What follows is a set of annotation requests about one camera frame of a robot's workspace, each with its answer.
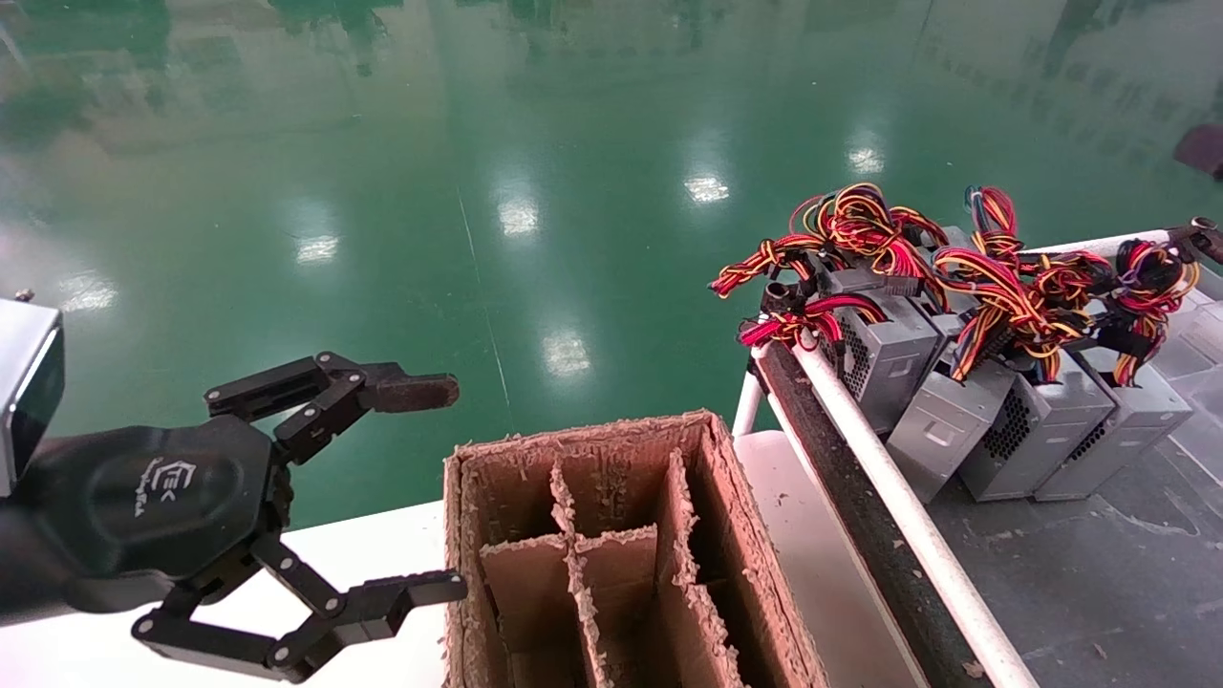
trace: power supply unit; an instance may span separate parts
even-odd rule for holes
[[[838,308],[845,330],[841,380],[876,433],[895,428],[921,385],[938,334],[904,296],[883,288],[863,291],[888,321],[867,324],[856,312]]]
[[[888,437],[888,452],[914,494],[929,502],[994,423],[1015,373],[983,362],[964,384],[949,378],[955,351],[948,343]]]
[[[1070,354],[1058,356],[1062,370],[1052,385],[1015,376],[998,418],[960,464],[978,502],[1035,492],[1115,407]]]
[[[1135,387],[1112,387],[1117,354],[1087,349],[1074,358],[1106,391],[1117,408],[1070,452],[1044,485],[1036,490],[1042,502],[1082,500],[1156,442],[1177,430],[1194,413],[1180,395],[1151,367],[1139,369]]]

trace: metal frame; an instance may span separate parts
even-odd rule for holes
[[[1168,232],[1164,230],[1142,231],[1136,233],[1095,238],[1074,243],[1062,243],[1032,248],[1033,252],[1051,251],[1075,251],[1091,249],[1102,255],[1117,254],[1117,248],[1123,241],[1129,238],[1146,238],[1151,241],[1167,241]],[[758,358],[763,349],[753,349],[752,357]],[[895,519],[901,534],[905,536],[910,549],[922,565],[931,584],[938,591],[943,604],[954,618],[964,638],[972,651],[977,655],[977,661],[985,668],[986,675],[997,688],[1036,688],[1036,679],[1024,665],[1022,657],[1015,646],[1007,638],[993,613],[986,606],[981,594],[969,579],[960,562],[943,540],[938,528],[926,513],[925,507],[917,496],[910,490],[907,481],[900,469],[896,468],[892,456],[879,442],[878,436],[871,430],[870,424],[862,417],[852,396],[837,378],[833,367],[816,352],[806,352],[801,347],[793,349],[795,359],[811,380],[811,389],[816,400],[823,407],[828,418],[837,426],[837,430],[845,439],[846,445],[854,452],[878,491],[879,499],[887,506],[888,512]],[[739,396],[739,408],[733,424],[735,437],[751,433],[759,409],[759,401],[763,390],[751,373],[744,376],[744,387]],[[804,461],[804,469],[807,477],[822,486],[815,470],[810,466],[810,457],[795,435],[794,425],[769,396],[769,403],[778,423],[785,431],[795,453]]]

